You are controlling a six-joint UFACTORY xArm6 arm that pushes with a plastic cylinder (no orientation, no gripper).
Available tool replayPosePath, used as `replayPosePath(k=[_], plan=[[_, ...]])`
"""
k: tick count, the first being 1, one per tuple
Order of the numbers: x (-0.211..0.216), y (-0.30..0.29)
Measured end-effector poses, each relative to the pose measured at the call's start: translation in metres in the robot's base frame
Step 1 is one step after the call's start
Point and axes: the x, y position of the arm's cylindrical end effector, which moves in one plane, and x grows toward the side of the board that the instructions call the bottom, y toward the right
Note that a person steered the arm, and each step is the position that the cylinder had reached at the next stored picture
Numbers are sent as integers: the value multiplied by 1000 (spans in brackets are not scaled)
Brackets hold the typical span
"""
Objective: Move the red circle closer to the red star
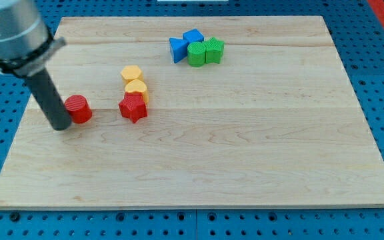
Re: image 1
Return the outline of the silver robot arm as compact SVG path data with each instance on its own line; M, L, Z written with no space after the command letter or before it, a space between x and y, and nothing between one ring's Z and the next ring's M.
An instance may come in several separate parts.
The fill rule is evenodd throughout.
M64 38L54 38L33 1L0 0L0 74L24 81L56 131L72 120L46 62L65 45Z

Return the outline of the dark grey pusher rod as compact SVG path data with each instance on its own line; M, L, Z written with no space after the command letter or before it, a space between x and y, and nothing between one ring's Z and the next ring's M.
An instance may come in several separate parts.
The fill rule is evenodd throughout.
M54 130L62 131L71 126L71 116L46 69L24 78L24 82Z

